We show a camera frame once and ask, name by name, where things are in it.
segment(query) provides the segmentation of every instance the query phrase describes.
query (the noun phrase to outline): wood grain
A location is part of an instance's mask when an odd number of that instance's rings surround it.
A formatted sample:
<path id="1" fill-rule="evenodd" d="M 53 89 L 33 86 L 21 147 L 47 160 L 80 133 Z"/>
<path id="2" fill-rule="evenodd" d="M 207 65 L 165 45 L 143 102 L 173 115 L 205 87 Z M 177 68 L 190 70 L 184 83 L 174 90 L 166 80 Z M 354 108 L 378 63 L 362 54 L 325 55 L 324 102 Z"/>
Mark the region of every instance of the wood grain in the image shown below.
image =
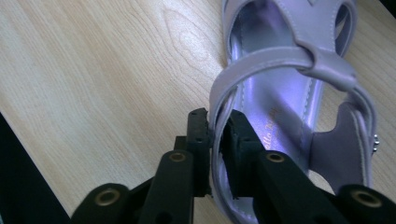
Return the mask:
<path id="1" fill-rule="evenodd" d="M 69 215 L 108 182 L 130 189 L 153 176 L 208 108 L 225 66 L 221 1 L 0 1 L 0 110 Z M 373 95 L 380 152 L 375 189 L 396 201 L 396 21 L 360 0 L 346 58 Z M 326 89 L 320 129 L 342 94 Z M 196 223 L 226 223 L 209 198 Z"/>

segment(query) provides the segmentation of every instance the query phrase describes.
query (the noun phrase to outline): wooden table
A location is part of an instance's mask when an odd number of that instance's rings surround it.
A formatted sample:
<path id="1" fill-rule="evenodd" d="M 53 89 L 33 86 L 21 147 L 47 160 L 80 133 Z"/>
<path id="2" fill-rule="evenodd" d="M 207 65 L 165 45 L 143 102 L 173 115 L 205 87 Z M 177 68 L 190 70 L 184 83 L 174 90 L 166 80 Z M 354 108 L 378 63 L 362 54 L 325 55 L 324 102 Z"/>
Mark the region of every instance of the wooden table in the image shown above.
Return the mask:
<path id="1" fill-rule="evenodd" d="M 69 215 L 95 187 L 153 176 L 226 65 L 221 1 L 0 1 L 0 109 Z M 359 0 L 346 59 L 379 113 L 374 188 L 396 201 L 396 20 Z M 343 94 L 328 88 L 319 128 Z M 210 198 L 196 223 L 225 223 Z"/>

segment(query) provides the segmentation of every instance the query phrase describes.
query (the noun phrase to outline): shoe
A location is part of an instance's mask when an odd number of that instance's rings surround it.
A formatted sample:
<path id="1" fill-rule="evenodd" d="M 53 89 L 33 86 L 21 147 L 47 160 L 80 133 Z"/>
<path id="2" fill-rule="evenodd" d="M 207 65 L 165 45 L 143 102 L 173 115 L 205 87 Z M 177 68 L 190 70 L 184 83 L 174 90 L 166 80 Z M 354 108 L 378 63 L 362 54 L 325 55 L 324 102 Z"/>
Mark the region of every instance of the shoe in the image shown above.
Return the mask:
<path id="1" fill-rule="evenodd" d="M 265 149 L 319 173 L 334 192 L 345 184 L 371 185 L 375 108 L 342 58 L 355 23 L 351 0 L 223 1 L 229 65 L 210 92 L 209 130 L 215 200 L 234 223 L 257 219 L 251 199 L 233 199 L 220 153 L 233 109 L 247 116 Z M 347 98 L 335 128 L 315 133 L 323 83 Z"/>

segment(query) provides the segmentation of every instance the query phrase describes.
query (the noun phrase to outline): sandal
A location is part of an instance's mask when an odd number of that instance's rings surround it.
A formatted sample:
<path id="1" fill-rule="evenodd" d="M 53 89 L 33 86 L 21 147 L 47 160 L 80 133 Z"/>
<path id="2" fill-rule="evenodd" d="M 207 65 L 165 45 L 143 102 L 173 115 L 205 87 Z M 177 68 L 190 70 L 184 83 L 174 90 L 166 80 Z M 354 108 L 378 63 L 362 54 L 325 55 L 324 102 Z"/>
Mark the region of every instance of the sandal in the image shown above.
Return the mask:
<path id="1" fill-rule="evenodd" d="M 221 158 L 233 109 L 247 116 L 265 149 L 319 173 L 334 192 L 345 184 L 370 186 L 375 109 L 342 58 L 354 33 L 354 2 L 223 0 L 223 22 L 229 66 L 209 99 L 212 186 L 221 210 L 235 223 L 257 222 L 251 199 L 233 199 Z M 335 128 L 315 133 L 323 82 L 347 98 Z"/>

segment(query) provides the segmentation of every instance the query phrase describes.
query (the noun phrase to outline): wooden surface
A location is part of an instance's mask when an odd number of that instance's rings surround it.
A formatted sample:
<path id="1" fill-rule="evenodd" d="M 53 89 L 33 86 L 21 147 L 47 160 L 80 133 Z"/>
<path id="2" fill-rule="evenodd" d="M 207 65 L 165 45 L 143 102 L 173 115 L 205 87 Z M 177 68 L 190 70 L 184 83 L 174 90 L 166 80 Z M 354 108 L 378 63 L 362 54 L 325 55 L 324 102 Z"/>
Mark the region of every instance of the wooden surface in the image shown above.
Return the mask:
<path id="1" fill-rule="evenodd" d="M 379 113 L 374 187 L 396 201 L 396 20 L 359 0 L 346 58 Z M 221 1 L 0 1 L 0 110 L 69 215 L 95 187 L 134 188 L 208 108 L 225 66 Z M 325 90 L 319 128 L 342 94 Z M 209 198 L 196 223 L 224 223 Z"/>

